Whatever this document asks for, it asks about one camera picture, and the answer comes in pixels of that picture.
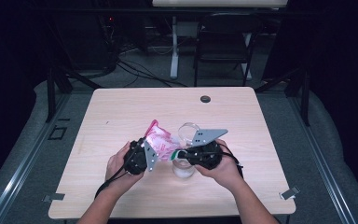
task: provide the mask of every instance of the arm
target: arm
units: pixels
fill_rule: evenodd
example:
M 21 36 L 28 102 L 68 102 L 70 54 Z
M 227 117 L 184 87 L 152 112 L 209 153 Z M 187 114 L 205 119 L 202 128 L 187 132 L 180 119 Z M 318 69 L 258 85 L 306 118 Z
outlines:
M 220 139 L 217 139 L 216 142 L 226 146 L 226 143 Z M 225 147 L 221 148 L 223 151 L 228 152 Z M 212 170 L 207 170 L 199 165 L 196 165 L 196 168 L 202 175 L 213 178 L 219 185 L 232 193 L 243 224 L 277 223 L 276 219 L 243 180 L 238 172 L 237 165 L 230 157 L 224 156 L 220 164 Z
M 129 149 L 130 142 L 109 159 L 106 167 L 105 179 L 109 179 L 121 166 L 123 166 L 124 155 L 126 155 Z M 107 222 L 118 199 L 144 176 L 143 173 L 139 175 L 128 175 L 125 173 L 124 170 L 121 171 L 118 176 L 123 176 L 110 183 L 106 189 L 101 191 L 77 223 L 105 224 Z

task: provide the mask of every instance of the person's right hand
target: person's right hand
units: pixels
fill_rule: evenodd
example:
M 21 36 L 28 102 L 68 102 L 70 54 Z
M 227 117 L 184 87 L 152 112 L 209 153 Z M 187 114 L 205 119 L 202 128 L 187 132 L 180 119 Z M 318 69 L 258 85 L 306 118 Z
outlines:
M 215 141 L 219 145 L 227 146 L 226 142 L 221 139 L 216 139 Z M 220 148 L 222 148 L 224 152 L 230 153 L 226 147 L 220 146 Z M 202 175 L 213 178 L 219 185 L 230 191 L 244 182 L 238 172 L 237 164 L 235 164 L 235 161 L 229 156 L 223 156 L 219 165 L 212 170 L 208 170 L 200 165 L 195 165 L 195 167 Z

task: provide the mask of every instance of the gray carpet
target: gray carpet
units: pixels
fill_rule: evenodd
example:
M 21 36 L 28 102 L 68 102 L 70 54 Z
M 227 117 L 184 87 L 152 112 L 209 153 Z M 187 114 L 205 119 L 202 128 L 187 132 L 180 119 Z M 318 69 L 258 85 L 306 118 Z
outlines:
M 248 86 L 258 87 L 262 84 L 261 75 L 264 64 L 268 57 L 269 47 L 273 39 L 264 36 L 259 39 L 258 48 L 255 51 L 254 63 L 251 66 L 253 75 Z M 175 81 L 187 86 L 192 86 L 192 46 L 184 46 L 180 51 L 179 78 Z M 131 63 L 138 69 L 142 64 L 150 72 L 158 77 L 169 79 L 172 53 L 156 53 L 151 50 L 147 56 L 144 53 L 134 50 L 120 55 L 120 59 Z M 228 67 L 219 69 L 221 74 L 233 77 L 233 80 L 216 79 L 210 73 L 210 66 L 201 68 L 202 78 L 200 85 L 205 86 L 240 86 L 241 71 L 231 71 Z M 106 88 L 133 88 L 144 87 L 166 87 L 160 81 L 144 78 L 136 78 L 129 75 L 122 68 L 118 67 L 108 76 L 94 78 L 93 81 Z M 87 109 L 92 91 L 89 87 L 75 79 L 71 79 L 75 88 L 71 95 L 62 95 L 57 92 L 58 99 L 65 99 L 62 111 L 52 121 L 47 131 L 46 140 L 41 144 L 40 153 L 33 164 L 17 197 L 10 205 L 2 223 L 62 223 L 61 220 L 52 220 L 48 217 L 50 204 L 42 202 L 46 194 L 55 192 L 60 181 L 64 165 L 66 164 L 72 145 L 75 142 L 76 134 Z M 311 153 L 311 145 L 302 126 L 296 118 L 296 113 L 282 93 L 284 84 L 279 85 L 273 91 L 257 94 L 268 128 L 270 130 L 274 145 L 280 157 L 282 168 L 286 174 L 289 186 L 298 186 L 301 192 L 296 196 L 296 212 L 291 215 L 291 223 L 341 223 L 337 209 L 334 206 L 329 192 L 326 189 L 323 179 L 315 165 Z M 17 167 L 22 162 L 29 150 L 32 150 L 35 139 L 43 130 L 44 121 L 47 117 L 47 96 L 46 83 L 37 88 L 37 103 L 32 116 L 24 128 L 18 143 L 13 148 L 7 162 L 0 171 L 0 196 L 4 191 L 10 178 L 14 175 Z M 62 140 L 48 140 L 54 127 L 65 127 L 66 132 Z M 358 184 L 355 181 L 351 170 L 342 160 L 342 148 L 339 136 L 334 123 L 324 110 L 324 106 L 313 94 L 310 97 L 310 128 L 314 133 L 328 164 L 337 178 L 344 197 L 347 199 L 348 207 L 352 210 L 358 223 Z M 282 222 L 285 217 L 277 217 Z M 185 218 L 185 219 L 149 219 L 149 220 L 115 220 L 113 223 L 239 223 L 237 217 L 224 218 Z

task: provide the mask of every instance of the black chair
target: black chair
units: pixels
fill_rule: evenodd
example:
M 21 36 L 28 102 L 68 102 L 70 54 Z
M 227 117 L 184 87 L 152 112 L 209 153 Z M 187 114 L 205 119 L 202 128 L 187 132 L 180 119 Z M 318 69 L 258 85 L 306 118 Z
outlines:
M 247 63 L 242 86 L 246 84 L 255 38 L 263 30 L 263 22 L 256 16 L 240 13 L 214 13 L 203 17 L 197 32 L 193 67 L 194 86 L 197 86 L 199 62 Z M 251 35 L 245 43 L 246 35 Z

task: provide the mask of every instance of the hand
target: hand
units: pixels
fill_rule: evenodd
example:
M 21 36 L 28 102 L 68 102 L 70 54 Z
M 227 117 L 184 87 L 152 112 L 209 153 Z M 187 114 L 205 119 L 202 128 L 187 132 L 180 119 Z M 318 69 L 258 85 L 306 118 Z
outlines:
M 220 147 L 224 152 L 230 153 L 225 141 L 221 139 L 216 139 L 215 141 L 217 144 L 225 146 Z M 240 183 L 244 183 L 243 178 L 238 172 L 237 164 L 235 164 L 235 161 L 229 156 L 223 156 L 219 165 L 212 170 L 208 170 L 200 165 L 196 165 L 195 167 L 202 175 L 213 178 L 219 185 L 230 191 L 234 190 L 234 187 Z
M 113 155 L 106 167 L 106 175 L 105 180 L 109 179 L 114 175 L 124 164 L 124 156 L 130 150 L 130 142 L 127 144 L 116 154 Z M 110 183 L 110 185 L 105 190 L 110 190 L 114 193 L 118 198 L 121 197 L 125 192 L 127 192 L 138 180 L 140 180 L 144 173 L 139 175 L 130 175 L 127 174 L 123 169 L 117 177 L 121 176 L 119 179 Z

